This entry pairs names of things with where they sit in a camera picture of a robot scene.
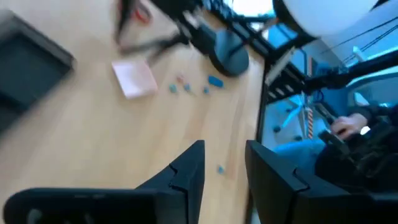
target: wooden table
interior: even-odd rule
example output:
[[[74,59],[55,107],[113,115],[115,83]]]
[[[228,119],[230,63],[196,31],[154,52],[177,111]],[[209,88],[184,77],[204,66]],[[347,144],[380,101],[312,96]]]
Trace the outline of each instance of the wooden table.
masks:
[[[219,75],[192,47],[177,47],[152,68],[157,94],[124,98],[111,62],[114,2],[2,0],[76,57],[75,73],[0,139],[0,201],[29,187],[131,188],[152,177],[197,139],[206,144],[206,182],[200,223],[243,223],[248,183],[244,146],[254,139],[263,62],[251,59],[239,78]],[[153,6],[154,22],[134,26],[139,43],[169,35],[175,26]],[[210,23],[217,24],[210,18]],[[178,86],[178,72],[191,83]],[[203,94],[208,74],[222,90]],[[217,165],[225,173],[217,173]]]

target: white lamp shade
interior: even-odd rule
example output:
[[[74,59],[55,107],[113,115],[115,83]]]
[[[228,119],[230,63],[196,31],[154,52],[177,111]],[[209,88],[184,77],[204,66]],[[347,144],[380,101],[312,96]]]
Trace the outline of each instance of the white lamp shade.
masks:
[[[290,15],[308,34],[335,34],[366,15],[377,0],[283,0]]]

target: paper note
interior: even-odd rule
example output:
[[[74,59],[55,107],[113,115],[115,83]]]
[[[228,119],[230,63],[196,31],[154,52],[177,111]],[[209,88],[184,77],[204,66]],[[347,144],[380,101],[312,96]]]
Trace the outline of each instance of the paper note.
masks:
[[[113,70],[127,99],[157,91],[157,84],[145,60],[113,62]]]

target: dark gray tray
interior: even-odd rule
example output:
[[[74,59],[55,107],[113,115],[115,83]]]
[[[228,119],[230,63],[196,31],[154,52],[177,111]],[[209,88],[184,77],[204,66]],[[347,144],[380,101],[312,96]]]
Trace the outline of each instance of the dark gray tray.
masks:
[[[0,133],[73,70],[73,56],[0,10]]]

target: blue small object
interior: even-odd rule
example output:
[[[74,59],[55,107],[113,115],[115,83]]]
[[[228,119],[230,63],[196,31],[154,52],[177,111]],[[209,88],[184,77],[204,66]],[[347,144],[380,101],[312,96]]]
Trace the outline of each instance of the blue small object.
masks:
[[[209,84],[217,86],[219,88],[222,88],[224,86],[224,82],[219,78],[214,77],[213,75],[209,75]]]
[[[222,167],[222,166],[220,166],[220,165],[218,165],[218,173],[219,174],[224,174],[224,168]]]
[[[169,90],[172,93],[176,93],[177,92],[177,87],[174,84],[170,84],[169,85]]]
[[[189,84],[184,85],[184,90],[185,91],[191,91],[191,86]]]
[[[209,94],[209,88],[208,88],[207,86],[205,86],[205,87],[203,88],[203,92],[204,92],[205,94]]]

